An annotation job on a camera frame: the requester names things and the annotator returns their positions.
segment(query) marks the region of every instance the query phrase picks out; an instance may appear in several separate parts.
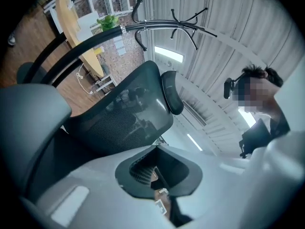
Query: black mesh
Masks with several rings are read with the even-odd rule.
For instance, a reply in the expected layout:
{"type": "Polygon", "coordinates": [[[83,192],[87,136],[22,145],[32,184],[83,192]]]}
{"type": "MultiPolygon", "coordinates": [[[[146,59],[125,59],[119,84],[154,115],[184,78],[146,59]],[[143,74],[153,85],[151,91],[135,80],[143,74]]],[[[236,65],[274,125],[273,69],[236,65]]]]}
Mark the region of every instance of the black mesh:
{"type": "Polygon", "coordinates": [[[161,76],[167,104],[174,115],[182,113],[184,105],[177,93],[175,78],[177,71],[167,71],[161,76]]]}
{"type": "Polygon", "coordinates": [[[69,134],[106,156],[151,145],[172,124],[159,69],[147,61],[64,126],[69,134]]]}

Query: fluorescent light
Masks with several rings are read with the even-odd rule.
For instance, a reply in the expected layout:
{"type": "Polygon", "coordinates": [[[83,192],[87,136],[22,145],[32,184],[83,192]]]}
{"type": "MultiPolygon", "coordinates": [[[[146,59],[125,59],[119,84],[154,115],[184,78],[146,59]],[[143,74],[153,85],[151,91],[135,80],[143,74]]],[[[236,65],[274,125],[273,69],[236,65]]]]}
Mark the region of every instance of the fluorescent light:
{"type": "Polygon", "coordinates": [[[170,51],[170,50],[167,50],[167,49],[164,49],[164,48],[159,48],[159,47],[154,47],[154,51],[159,53],[159,54],[162,54],[164,56],[167,56],[171,59],[175,59],[176,61],[182,63],[183,61],[183,55],[181,54],[178,54],[176,52],[173,52],[173,51],[170,51]]]}
{"type": "Polygon", "coordinates": [[[195,142],[195,140],[190,136],[190,134],[187,135],[191,141],[196,145],[197,148],[199,148],[200,151],[202,151],[202,148],[199,147],[199,145],[195,142]]]}
{"type": "Polygon", "coordinates": [[[242,108],[239,108],[238,112],[242,115],[242,117],[245,119],[245,121],[250,127],[252,127],[256,123],[256,120],[254,119],[251,113],[246,113],[242,108]]]}

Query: black metal rack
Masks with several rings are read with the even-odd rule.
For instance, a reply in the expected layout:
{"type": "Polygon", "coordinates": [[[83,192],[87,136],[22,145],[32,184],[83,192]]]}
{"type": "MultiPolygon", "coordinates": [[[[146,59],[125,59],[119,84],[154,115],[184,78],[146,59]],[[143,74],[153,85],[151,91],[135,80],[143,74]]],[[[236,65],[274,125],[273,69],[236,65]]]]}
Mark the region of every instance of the black metal rack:
{"type": "MultiPolygon", "coordinates": [[[[89,39],[83,41],[79,45],[77,45],[75,48],[71,49],[68,53],[66,53],[62,58],[60,58],[53,67],[47,72],[47,74],[42,79],[42,84],[52,84],[53,80],[57,77],[57,75],[60,74],[60,72],[70,63],[73,62],[76,58],[78,58],[80,55],[82,55],[84,52],[88,51],[89,49],[93,48],[94,46],[101,44],[103,42],[106,42],[112,38],[115,38],[117,36],[120,36],[127,31],[133,31],[137,30],[135,33],[135,39],[139,43],[139,45],[142,47],[144,51],[147,50],[147,48],[141,43],[141,41],[138,38],[139,32],[146,31],[146,30],[159,30],[159,29],[173,29],[171,39],[174,37],[175,32],[179,29],[184,31],[187,36],[192,41],[192,44],[194,45],[195,49],[197,50],[198,47],[196,43],[193,40],[193,36],[197,30],[203,31],[205,33],[208,33],[214,37],[217,37],[217,35],[208,32],[205,30],[205,28],[197,26],[198,22],[198,16],[206,11],[208,8],[205,8],[201,10],[199,13],[196,13],[191,18],[185,20],[185,21],[179,21],[174,13],[174,10],[172,9],[172,15],[173,20],[151,20],[151,21],[137,21],[135,19],[135,14],[142,3],[142,0],[137,0],[137,3],[132,11],[132,20],[135,22],[134,25],[129,26],[117,26],[114,27],[108,31],[104,31],[102,33],[96,34],[89,39]]],[[[44,50],[43,52],[38,56],[36,61],[33,63],[32,67],[29,69],[26,77],[24,78],[23,83],[30,83],[35,75],[35,73],[38,71],[39,67],[43,63],[43,61],[52,53],[52,51],[55,50],[56,47],[58,47],[62,42],[64,42],[65,36],[63,33],[58,37],[55,38],[44,50]]],[[[58,78],[57,80],[52,84],[53,86],[57,87],[60,82],[62,82],[69,73],[71,73],[74,69],[76,69],[79,66],[80,62],[77,61],[70,65],[58,78]]]]}

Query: green plant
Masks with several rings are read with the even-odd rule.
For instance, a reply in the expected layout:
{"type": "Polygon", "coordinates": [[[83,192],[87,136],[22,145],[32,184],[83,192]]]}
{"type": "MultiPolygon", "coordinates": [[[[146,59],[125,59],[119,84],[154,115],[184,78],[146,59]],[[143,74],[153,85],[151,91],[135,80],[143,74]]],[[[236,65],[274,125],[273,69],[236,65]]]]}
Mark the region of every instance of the green plant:
{"type": "Polygon", "coordinates": [[[103,31],[107,31],[115,27],[118,23],[119,18],[114,15],[107,15],[104,19],[97,19],[96,22],[100,24],[100,28],[103,31]]]}

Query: black headset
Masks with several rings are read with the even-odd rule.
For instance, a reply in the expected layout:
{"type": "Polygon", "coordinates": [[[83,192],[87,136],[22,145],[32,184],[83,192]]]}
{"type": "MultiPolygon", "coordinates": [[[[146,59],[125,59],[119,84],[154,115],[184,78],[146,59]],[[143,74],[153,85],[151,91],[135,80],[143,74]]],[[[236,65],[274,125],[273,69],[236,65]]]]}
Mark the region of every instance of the black headset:
{"type": "Polygon", "coordinates": [[[232,80],[232,78],[228,78],[224,82],[224,98],[229,99],[232,91],[235,88],[235,82],[237,82],[240,78],[242,78],[245,75],[245,73],[241,74],[236,80],[232,80]]]}

